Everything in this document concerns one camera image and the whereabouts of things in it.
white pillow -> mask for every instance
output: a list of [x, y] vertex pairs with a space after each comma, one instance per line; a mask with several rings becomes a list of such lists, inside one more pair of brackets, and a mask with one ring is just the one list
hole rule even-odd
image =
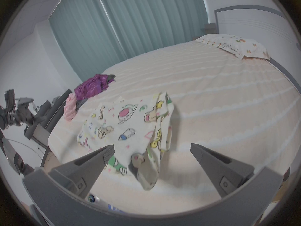
[[195, 41], [226, 50], [242, 60], [245, 57], [270, 59], [266, 48], [255, 40], [230, 34], [206, 34]]

bed sheet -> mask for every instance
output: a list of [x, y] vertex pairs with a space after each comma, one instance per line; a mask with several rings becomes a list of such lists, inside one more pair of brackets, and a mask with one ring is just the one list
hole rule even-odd
[[301, 100], [292, 83], [264, 59], [244, 58], [195, 41], [158, 49], [112, 66], [115, 82], [89, 98], [71, 122], [61, 118], [48, 144], [61, 163], [88, 153], [76, 143], [81, 127], [101, 101], [166, 91], [175, 109], [171, 149], [151, 191], [134, 177], [120, 180], [105, 169], [91, 192], [129, 213], [168, 214], [220, 199], [190, 153], [198, 143], [284, 174], [301, 143]]

bed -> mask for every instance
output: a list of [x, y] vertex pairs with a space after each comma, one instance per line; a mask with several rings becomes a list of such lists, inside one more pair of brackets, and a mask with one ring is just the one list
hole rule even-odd
[[284, 174], [301, 143], [301, 100], [293, 83], [265, 59], [243, 58], [191, 41], [112, 66], [109, 88], [89, 98], [71, 122], [61, 118], [48, 145], [61, 163], [88, 153], [76, 143], [81, 127], [101, 101], [168, 92], [175, 105], [171, 149], [160, 176], [144, 191], [131, 176], [105, 169], [91, 193], [128, 213], [169, 214], [220, 199], [190, 153], [198, 143], [255, 167]]

curtain fold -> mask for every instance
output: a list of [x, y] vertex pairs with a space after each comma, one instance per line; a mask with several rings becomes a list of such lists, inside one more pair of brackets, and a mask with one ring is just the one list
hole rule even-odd
[[61, 0], [49, 22], [82, 81], [126, 60], [99, 0]]
[[202, 36], [208, 23], [203, 0], [101, 2], [61, 0], [49, 18], [61, 50], [83, 81], [128, 58]]
[[102, 0], [127, 57], [205, 34], [203, 0]]

headboard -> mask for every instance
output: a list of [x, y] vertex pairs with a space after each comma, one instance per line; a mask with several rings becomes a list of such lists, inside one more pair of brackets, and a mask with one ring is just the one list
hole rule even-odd
[[301, 93], [301, 49], [283, 13], [258, 5], [231, 6], [214, 12], [217, 33], [254, 39], [263, 44], [272, 58], [270, 62]]

